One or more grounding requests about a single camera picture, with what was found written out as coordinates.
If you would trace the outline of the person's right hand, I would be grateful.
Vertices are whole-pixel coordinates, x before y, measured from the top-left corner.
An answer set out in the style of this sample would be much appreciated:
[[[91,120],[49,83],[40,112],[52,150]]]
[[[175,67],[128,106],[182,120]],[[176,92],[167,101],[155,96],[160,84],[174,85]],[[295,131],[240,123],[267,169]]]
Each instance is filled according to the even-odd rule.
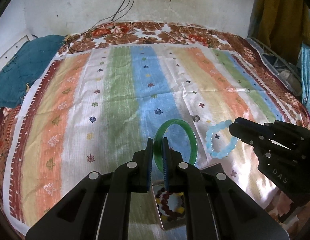
[[[289,223],[294,217],[306,219],[310,217],[310,201],[299,206],[294,203],[283,191],[280,192],[276,204],[277,217],[281,223]]]

